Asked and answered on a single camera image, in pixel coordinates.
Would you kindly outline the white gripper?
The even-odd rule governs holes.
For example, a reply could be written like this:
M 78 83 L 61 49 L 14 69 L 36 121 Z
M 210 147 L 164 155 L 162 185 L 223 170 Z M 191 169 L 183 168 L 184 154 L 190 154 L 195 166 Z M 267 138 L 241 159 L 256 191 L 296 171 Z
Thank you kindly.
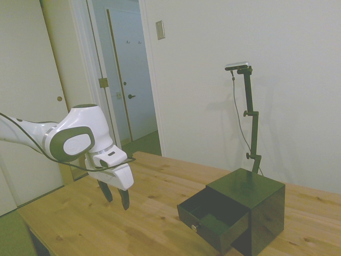
M 89 171 L 89 175 L 98 180 L 99 187 L 104 194 L 106 200 L 110 203 L 113 201 L 112 193 L 109 185 L 118 188 L 121 203 L 124 210 L 128 210 L 130 206 L 128 189 L 133 185 L 134 179 L 127 163 L 127 155 L 125 152 L 106 152 L 99 155 L 86 154 L 85 164 Z

